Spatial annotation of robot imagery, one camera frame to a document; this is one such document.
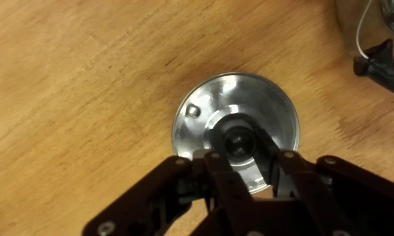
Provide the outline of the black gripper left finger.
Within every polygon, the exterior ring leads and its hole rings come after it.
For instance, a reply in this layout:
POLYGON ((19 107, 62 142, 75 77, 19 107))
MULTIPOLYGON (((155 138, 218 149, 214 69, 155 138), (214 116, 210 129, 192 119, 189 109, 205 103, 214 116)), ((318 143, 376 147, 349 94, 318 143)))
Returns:
POLYGON ((227 236, 237 202, 252 197, 218 154, 171 157, 92 218, 82 236, 163 236, 197 200, 205 201, 209 214, 191 236, 227 236))

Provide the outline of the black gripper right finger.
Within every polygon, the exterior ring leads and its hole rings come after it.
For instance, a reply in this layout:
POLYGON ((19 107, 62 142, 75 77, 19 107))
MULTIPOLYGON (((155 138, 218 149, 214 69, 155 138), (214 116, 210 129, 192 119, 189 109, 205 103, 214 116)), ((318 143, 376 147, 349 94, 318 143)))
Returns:
POLYGON ((315 163, 262 129, 255 158, 275 199, 301 204, 322 236, 394 236, 394 183, 338 157, 315 163))

